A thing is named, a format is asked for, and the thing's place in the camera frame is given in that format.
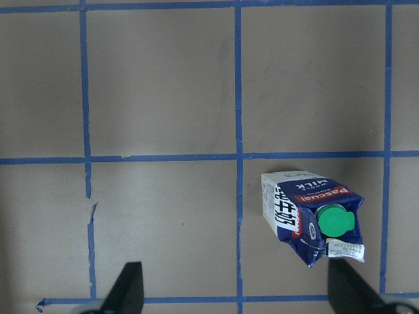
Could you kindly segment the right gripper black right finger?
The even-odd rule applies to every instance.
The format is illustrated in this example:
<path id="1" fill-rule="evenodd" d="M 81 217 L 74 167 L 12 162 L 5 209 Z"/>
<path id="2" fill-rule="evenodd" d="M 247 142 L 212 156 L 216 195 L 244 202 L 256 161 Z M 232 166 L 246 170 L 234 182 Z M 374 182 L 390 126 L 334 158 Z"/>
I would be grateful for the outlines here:
<path id="1" fill-rule="evenodd" d="M 329 260 L 327 295 L 335 313 L 418 313 L 418 308 L 404 299 L 381 297 L 341 258 Z"/>

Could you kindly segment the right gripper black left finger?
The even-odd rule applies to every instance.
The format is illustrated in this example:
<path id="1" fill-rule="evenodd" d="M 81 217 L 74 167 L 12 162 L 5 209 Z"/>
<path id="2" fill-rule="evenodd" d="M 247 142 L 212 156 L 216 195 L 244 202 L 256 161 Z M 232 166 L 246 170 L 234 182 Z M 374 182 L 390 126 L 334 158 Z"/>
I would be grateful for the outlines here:
<path id="1" fill-rule="evenodd" d="M 140 314 L 144 298 L 142 263 L 128 262 L 103 301 L 100 313 Z"/>

